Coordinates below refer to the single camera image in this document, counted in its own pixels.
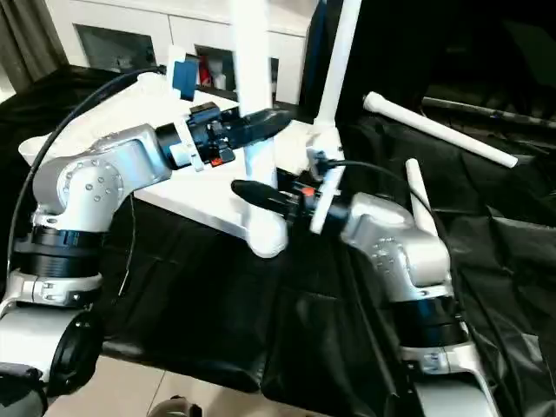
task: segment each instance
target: black tablecloth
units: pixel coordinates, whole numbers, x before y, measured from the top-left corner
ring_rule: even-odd
[[[62,69],[0,105],[3,235],[28,168],[19,143],[51,131],[112,76]],[[501,328],[518,380],[507,377],[475,299],[464,293],[485,358],[499,363],[524,415],[554,415],[551,157],[524,157],[522,165],[506,170],[371,116],[343,128],[341,137],[348,156],[399,173],[408,157],[419,157],[461,272]],[[343,187],[407,204],[399,186],[368,172],[349,169]],[[32,198],[25,209],[34,209]],[[284,253],[262,260],[241,240],[145,202],[136,201],[136,217],[129,291],[118,302],[131,235],[128,202],[116,214],[103,253],[103,297],[95,308],[107,322],[105,354],[261,390],[273,400],[327,414],[410,415],[403,408],[413,407],[413,397],[395,360],[380,281],[359,254],[335,239],[294,233]]]

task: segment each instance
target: red object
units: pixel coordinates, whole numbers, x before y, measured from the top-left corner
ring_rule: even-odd
[[[301,192],[306,197],[312,197],[314,195],[314,188],[313,187],[303,187]]]
[[[210,161],[210,165],[212,165],[213,167],[217,167],[219,165],[222,165],[223,163],[224,161],[222,160],[222,158],[216,158]]]
[[[204,87],[212,87],[212,76],[205,56],[201,56],[201,62],[199,63],[199,84]]]

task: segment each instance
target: robotic arm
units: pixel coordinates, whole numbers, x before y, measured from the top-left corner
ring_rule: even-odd
[[[0,411],[42,415],[47,398],[74,392],[95,372],[103,329],[88,308],[102,286],[103,237],[124,199],[173,170],[231,162],[233,149],[275,136],[290,121],[284,110],[241,118],[238,109],[207,103],[179,122],[126,129],[43,164],[33,182],[32,230],[16,244],[20,268],[0,302],[0,386],[21,387],[7,402],[0,389]]]
[[[292,178],[284,183],[286,194],[258,182],[234,181],[232,189],[290,224],[307,226],[321,193]],[[419,229],[398,204],[363,193],[349,205],[335,197],[323,226],[323,233],[339,236],[362,252],[381,278],[400,360],[414,382],[423,414],[498,417],[480,357],[457,312],[448,282],[450,257],[442,240]],[[473,383],[460,383],[462,375],[471,375]]]

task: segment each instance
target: gray curtain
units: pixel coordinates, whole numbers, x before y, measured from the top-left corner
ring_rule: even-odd
[[[44,0],[0,0],[0,63],[15,91],[67,63]]]

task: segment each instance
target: white pvc pipe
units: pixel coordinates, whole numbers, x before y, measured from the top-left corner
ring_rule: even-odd
[[[430,208],[428,202],[427,190],[425,189],[425,183],[423,182],[423,176],[420,173],[419,162],[416,159],[408,159],[406,161],[406,171],[407,171],[407,182],[412,189],[414,189],[417,194],[423,199]],[[428,212],[427,208],[424,207],[417,198],[411,194],[411,207],[414,212],[415,224],[418,228],[424,232],[428,232],[431,235],[438,236],[438,231],[436,230],[436,225],[434,224],[434,219]]]
[[[351,45],[354,40],[357,18],[361,0],[344,0],[341,7],[340,21],[330,57],[327,81],[322,92],[319,114],[314,119],[315,125],[335,126],[336,110],[340,101],[341,87],[344,83]]]
[[[513,168],[518,163],[518,158],[502,152],[499,149],[488,146],[485,143],[464,135],[456,130],[448,128],[443,124],[427,119],[411,110],[405,109],[398,104],[389,102],[380,94],[371,92],[363,103],[365,110],[373,113],[380,113],[398,122],[404,123],[412,128],[420,130],[431,136],[437,137],[446,142],[483,156],[490,161],[497,162],[508,168]]]
[[[240,114],[272,108],[267,0],[230,0],[235,41],[234,66]],[[277,187],[274,139],[244,149],[247,179]],[[246,241],[263,258],[288,243],[286,223],[276,213],[249,205],[243,224]]]

